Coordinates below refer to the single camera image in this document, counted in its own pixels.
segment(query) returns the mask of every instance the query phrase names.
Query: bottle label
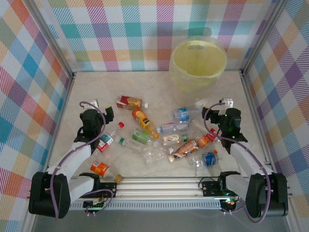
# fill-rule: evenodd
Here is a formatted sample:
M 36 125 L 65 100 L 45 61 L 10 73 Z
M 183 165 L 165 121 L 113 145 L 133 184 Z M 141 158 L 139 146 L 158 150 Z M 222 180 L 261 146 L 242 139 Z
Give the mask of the bottle label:
M 106 173 L 108 169 L 109 169 L 108 165 L 106 165 L 105 163 L 99 162 L 97 160 L 93 162 L 90 168 L 91 171 L 101 176 L 104 176 L 104 174 Z
M 113 141 L 114 139 L 109 134 L 103 134 L 98 144 L 98 150 L 103 152 Z
M 147 143 L 148 133 L 146 133 L 142 130 L 136 129 L 135 132 L 132 135 L 132 139 L 134 139 L 135 141 L 138 141 L 142 144 L 145 144 L 145 143 Z
M 177 141 L 179 141 L 179 136 L 177 134 L 172 134 L 172 135 L 164 136 L 163 137 L 163 141 L 164 142 L 169 142 L 169 141 L 177 142 Z
M 202 148 L 202 147 L 206 146 L 209 142 L 210 142 L 210 140 L 208 139 L 207 135 L 203 135 L 203 136 L 197 141 L 197 145 L 198 145 L 199 148 Z
M 214 134 L 217 133 L 216 130 L 215 130 L 214 128 L 211 129 L 211 132 L 214 133 Z M 213 142 L 213 141 L 215 140 L 215 138 L 216 138 L 216 136 L 214 136 L 214 135 L 212 135 L 212 134 L 210 134 L 210 133 L 208 133 L 206 136 L 207 136 L 207 138 L 208 138 L 211 142 Z
M 147 116 L 142 110 L 135 110 L 133 111 L 133 113 L 133 116 L 140 121 L 140 124 L 143 128 L 147 127 L 150 124 L 150 120 L 147 118 Z
M 183 134 L 183 141 L 184 141 L 184 142 L 188 142 L 188 137 L 187 137 L 186 134 Z
M 204 153 L 203 162 L 205 166 L 215 165 L 217 162 L 215 154 L 213 152 Z
M 181 121 L 189 120 L 189 110 L 188 110 L 188 108 L 180 108 L 178 110 L 179 110 Z

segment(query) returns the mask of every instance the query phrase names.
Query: plastic waste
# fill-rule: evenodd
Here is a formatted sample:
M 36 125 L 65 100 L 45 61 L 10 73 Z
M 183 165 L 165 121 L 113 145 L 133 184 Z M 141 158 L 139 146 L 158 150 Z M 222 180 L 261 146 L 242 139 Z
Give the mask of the plastic waste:
M 146 114 L 141 109 L 135 109 L 132 112 L 132 116 L 140 122 L 141 126 L 148 134 L 155 139 L 159 138 L 155 125 L 148 119 Z

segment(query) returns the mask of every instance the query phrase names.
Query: bottle cap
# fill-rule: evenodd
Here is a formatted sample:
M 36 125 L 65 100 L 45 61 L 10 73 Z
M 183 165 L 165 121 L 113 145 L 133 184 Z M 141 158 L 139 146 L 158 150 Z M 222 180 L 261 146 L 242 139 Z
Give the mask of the bottle cap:
M 122 179 L 122 175 L 118 174 L 118 175 L 115 177 L 114 181 L 115 181 L 116 183 L 119 183 L 119 182 L 121 181 L 121 179 Z
M 169 161 L 172 163 L 175 160 L 173 156 L 169 156 Z
M 124 124 L 123 122 L 119 122 L 119 123 L 118 123 L 118 126 L 119 126 L 120 128 L 122 128 L 122 127 L 125 126 L 125 124 Z

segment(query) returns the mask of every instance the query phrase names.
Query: trash bin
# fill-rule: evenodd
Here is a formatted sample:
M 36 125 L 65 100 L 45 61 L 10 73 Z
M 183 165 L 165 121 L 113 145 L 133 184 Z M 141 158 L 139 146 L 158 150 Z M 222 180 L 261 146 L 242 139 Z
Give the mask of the trash bin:
M 223 46 L 211 36 L 194 36 L 179 44 L 169 64 L 176 103 L 184 107 L 207 98 L 226 61 Z

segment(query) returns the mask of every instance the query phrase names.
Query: plaid wallpaper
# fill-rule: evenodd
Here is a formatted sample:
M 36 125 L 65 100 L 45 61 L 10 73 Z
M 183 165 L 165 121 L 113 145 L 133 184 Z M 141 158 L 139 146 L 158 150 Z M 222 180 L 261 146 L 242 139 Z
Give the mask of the plaid wallpaper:
M 0 0 L 0 232 L 23 220 L 69 78 L 22 0 Z
M 238 69 L 254 35 L 259 33 L 259 25 L 265 24 L 267 8 L 276 1 L 36 0 L 36 3 L 72 68 L 89 72 L 166 71 L 172 48 L 194 35 L 217 38 L 227 52 L 227 69 Z
M 309 228 L 309 1 L 290 0 L 249 71 L 277 169 Z

